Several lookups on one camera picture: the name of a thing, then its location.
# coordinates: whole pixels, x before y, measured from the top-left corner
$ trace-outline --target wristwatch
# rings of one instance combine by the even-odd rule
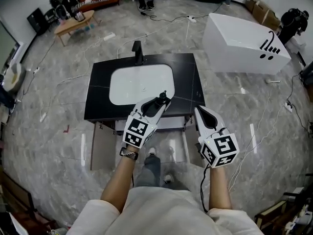
[[[125,147],[121,148],[119,155],[122,157],[130,158],[130,159],[135,160],[135,161],[138,159],[138,153],[137,152],[129,151]]]

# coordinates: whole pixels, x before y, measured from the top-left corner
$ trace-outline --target black faucet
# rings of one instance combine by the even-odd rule
[[[141,41],[135,41],[132,51],[135,52],[135,65],[143,65],[144,56],[142,54]]]

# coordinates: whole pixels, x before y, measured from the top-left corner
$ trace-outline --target forearm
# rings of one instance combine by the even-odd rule
[[[223,167],[210,169],[209,210],[212,208],[232,209],[227,178]]]
[[[130,145],[127,147],[127,149],[133,152],[138,152],[139,150]],[[127,157],[122,157],[114,172],[114,175],[111,177],[101,195],[101,200],[111,203],[119,210],[119,212],[123,211],[124,205],[126,203],[128,191],[131,186],[134,166],[134,160]]]

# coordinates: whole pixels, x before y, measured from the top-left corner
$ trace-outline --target black countertop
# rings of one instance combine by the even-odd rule
[[[196,105],[204,105],[201,82],[193,54],[160,54],[145,56],[143,65],[166,64],[172,68],[175,94],[162,117],[193,115]],[[85,120],[91,122],[127,119],[132,105],[114,105],[109,99],[111,75],[121,68],[133,67],[134,57],[95,63],[89,81]]]

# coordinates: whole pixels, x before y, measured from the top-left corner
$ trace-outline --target white t-shirt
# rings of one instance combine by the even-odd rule
[[[244,211],[212,209],[206,215],[186,190],[131,189],[122,213],[90,200],[67,235],[262,235]]]

